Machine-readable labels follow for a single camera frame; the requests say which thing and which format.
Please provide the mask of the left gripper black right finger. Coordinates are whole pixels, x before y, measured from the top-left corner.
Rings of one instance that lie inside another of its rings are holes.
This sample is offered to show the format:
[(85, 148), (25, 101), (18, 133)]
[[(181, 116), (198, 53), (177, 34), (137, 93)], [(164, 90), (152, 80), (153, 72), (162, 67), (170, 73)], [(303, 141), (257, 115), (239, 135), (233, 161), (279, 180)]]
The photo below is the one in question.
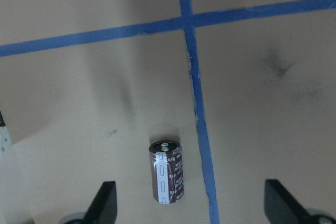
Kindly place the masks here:
[(313, 217), (277, 179), (265, 180), (264, 212), (272, 224), (312, 223)]

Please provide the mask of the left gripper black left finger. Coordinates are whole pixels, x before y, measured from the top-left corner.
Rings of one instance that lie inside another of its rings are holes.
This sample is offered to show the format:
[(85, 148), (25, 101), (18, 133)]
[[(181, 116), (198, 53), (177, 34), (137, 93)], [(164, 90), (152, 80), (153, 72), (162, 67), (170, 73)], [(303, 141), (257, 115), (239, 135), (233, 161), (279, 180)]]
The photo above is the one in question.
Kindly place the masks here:
[(83, 220), (85, 223), (114, 224), (117, 214), (116, 183), (103, 182)]

